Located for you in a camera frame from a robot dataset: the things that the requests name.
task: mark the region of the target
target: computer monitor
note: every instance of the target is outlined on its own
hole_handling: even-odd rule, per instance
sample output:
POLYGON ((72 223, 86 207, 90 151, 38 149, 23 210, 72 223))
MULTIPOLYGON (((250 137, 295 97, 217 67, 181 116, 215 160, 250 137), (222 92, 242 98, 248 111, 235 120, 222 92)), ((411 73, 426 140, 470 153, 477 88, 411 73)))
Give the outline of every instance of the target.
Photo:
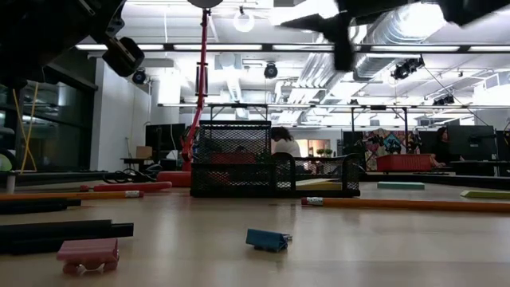
POLYGON ((181 136, 185 124, 151 124, 145 127, 145 145, 153 152, 169 153, 182 150, 181 136))
POLYGON ((497 153, 493 126, 448 126, 448 138, 453 155, 491 159, 497 153))

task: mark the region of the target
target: orange pencil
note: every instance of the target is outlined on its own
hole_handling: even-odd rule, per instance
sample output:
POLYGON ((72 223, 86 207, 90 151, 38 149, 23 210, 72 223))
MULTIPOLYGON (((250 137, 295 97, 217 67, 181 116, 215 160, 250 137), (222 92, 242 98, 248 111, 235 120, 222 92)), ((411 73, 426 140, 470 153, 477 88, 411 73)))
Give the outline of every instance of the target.
POLYGON ((40 193, 25 195, 0 195, 0 200, 13 199, 137 199, 142 198, 143 191, 119 192, 76 192, 76 193, 40 193))
POLYGON ((339 208, 510 213, 509 203, 491 203, 491 202, 445 202, 445 201, 399 200, 399 199, 302 198, 301 204, 310 206, 339 207, 339 208))

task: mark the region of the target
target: robotic arm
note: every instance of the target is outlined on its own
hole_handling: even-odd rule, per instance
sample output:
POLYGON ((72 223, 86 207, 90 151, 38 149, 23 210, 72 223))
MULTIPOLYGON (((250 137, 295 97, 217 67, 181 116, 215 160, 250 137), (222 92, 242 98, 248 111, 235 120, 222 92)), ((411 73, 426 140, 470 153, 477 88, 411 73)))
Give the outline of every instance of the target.
POLYGON ((116 39, 125 1, 0 0, 0 83, 44 82, 43 68, 88 36, 108 47, 103 59, 117 74, 131 75, 144 55, 132 39, 116 39))

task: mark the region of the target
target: red tray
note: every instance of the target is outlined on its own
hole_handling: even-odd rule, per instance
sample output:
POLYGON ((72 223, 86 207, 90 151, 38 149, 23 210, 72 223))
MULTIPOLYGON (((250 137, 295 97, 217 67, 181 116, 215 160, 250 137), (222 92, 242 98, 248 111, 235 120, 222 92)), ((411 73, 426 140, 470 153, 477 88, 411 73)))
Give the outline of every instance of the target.
POLYGON ((430 171, 430 155, 383 155, 377 158, 377 171, 430 171))

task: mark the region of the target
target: cardboard box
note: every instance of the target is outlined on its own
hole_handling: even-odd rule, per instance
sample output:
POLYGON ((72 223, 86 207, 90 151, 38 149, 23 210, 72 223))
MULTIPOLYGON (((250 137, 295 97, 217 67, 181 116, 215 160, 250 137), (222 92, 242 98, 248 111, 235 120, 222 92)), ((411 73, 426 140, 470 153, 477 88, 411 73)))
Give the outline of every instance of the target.
POLYGON ((152 157, 152 147, 136 147, 137 159, 150 159, 152 157))

